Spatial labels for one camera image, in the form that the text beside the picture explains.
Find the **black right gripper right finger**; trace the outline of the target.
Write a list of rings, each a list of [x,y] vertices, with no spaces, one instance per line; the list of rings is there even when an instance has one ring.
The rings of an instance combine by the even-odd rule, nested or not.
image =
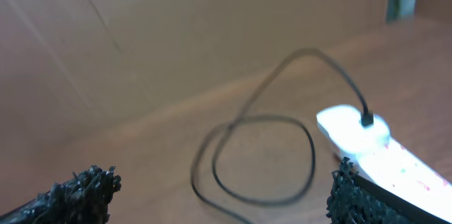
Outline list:
[[[344,157],[332,173],[326,217],[332,224],[447,224],[412,203],[359,176]]]

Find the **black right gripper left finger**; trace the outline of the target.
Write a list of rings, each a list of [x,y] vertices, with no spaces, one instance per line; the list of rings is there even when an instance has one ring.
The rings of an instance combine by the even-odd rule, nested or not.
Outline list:
[[[63,184],[1,215],[1,224],[105,224],[109,204],[121,189],[115,166],[107,170],[93,165]]]

